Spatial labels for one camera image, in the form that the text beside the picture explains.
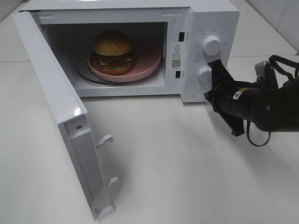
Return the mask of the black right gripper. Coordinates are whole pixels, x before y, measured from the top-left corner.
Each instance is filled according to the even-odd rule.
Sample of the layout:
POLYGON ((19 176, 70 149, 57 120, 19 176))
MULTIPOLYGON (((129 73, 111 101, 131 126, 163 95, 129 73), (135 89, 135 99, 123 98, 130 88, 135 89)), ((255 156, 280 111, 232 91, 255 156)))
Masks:
POLYGON ((209 62, 208 66, 212 72, 212 89, 204 96, 214 111, 230 127, 232 135, 240 136, 245 133, 243 120, 259 120, 259 89, 241 86, 239 82, 232 83, 234 79, 222 64, 221 59, 209 62))

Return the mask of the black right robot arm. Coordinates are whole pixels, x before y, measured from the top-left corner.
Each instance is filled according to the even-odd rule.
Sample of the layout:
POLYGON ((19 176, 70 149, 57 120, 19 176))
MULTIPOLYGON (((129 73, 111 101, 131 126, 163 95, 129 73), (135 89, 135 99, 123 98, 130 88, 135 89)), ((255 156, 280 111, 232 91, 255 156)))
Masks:
POLYGON ((299 64, 272 55, 255 65, 257 80, 235 81, 220 59, 208 63, 212 88, 206 100, 228 124, 234 136, 250 121, 265 132, 299 130, 299 64))

